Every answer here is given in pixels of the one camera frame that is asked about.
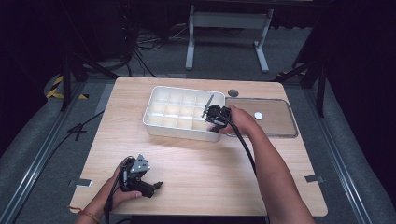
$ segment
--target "person's left hand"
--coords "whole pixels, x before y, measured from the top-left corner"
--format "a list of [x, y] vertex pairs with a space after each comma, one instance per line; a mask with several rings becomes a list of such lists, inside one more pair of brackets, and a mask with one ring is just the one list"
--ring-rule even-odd
[[[102, 190], [105, 191], [106, 195], [108, 195], [110, 193], [111, 188], [113, 187], [114, 181], [116, 181], [116, 179], [117, 179], [117, 175], [119, 174], [119, 171], [120, 171], [120, 166], [117, 167], [116, 171], [114, 171], [113, 176], [111, 176], [111, 178], [109, 178], [107, 180], [107, 182], [102, 186], [101, 191]], [[141, 196], [142, 196], [142, 193], [137, 190], [123, 192], [120, 189], [120, 184], [117, 183], [116, 191], [113, 194], [113, 207], [112, 208], [114, 209], [125, 201], [136, 199]]]

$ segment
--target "red bracelet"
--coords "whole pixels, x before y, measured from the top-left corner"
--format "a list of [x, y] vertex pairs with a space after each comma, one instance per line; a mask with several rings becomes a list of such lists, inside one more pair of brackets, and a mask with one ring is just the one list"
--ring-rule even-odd
[[96, 216], [94, 216], [93, 214], [82, 210], [81, 208], [76, 208], [76, 207], [72, 207], [70, 205], [67, 205], [68, 208], [73, 209], [73, 210], [79, 210], [78, 214], [79, 215], [85, 215], [85, 216], [89, 216], [90, 218], [92, 218], [96, 223], [100, 223], [100, 219]]

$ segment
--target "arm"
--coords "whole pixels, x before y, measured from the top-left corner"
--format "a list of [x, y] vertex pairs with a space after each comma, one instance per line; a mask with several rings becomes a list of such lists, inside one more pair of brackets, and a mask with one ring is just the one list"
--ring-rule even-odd
[[[233, 123], [253, 145], [257, 180], [271, 223], [315, 223], [297, 190], [291, 173], [256, 120], [230, 105]], [[232, 133], [227, 126], [221, 133]]]
[[[116, 181], [119, 171], [120, 167], [118, 166], [116, 171], [114, 172], [114, 175], [106, 181], [106, 183], [100, 188], [98, 193], [92, 199], [92, 201], [84, 208], [85, 212], [88, 212], [99, 219], [101, 218], [102, 214], [104, 213], [103, 209], [105, 207], [108, 194], [113, 187], [114, 181]], [[117, 190], [113, 195], [113, 209], [124, 201], [132, 200], [142, 196], [142, 193], [139, 191], [122, 192], [120, 188], [118, 188], [118, 186], [116, 187], [116, 189]], [[96, 224], [96, 221], [87, 215], [78, 215], [76, 224], [78, 223]]]

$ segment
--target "white ice cube tray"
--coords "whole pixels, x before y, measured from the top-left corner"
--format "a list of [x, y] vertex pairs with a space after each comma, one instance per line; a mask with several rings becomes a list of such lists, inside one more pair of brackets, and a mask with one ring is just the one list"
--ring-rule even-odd
[[217, 142], [219, 133], [209, 132], [205, 105], [225, 105], [225, 96], [218, 91], [199, 91], [157, 86], [152, 90], [143, 122], [149, 134]]

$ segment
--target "metal frame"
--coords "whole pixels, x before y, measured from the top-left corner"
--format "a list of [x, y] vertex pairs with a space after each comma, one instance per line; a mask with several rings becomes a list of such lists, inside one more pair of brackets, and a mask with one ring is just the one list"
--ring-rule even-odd
[[189, 20], [189, 46], [187, 48], [186, 69], [191, 70], [194, 59], [194, 28], [195, 27], [224, 27], [224, 28], [243, 28], [261, 29], [261, 38], [254, 42], [254, 49], [259, 59], [260, 67], [264, 73], [269, 71], [265, 60], [262, 46], [268, 33], [271, 23], [273, 10], [268, 10], [267, 14], [244, 14], [244, 13], [218, 13], [218, 12], [195, 12], [194, 5], [190, 6]]

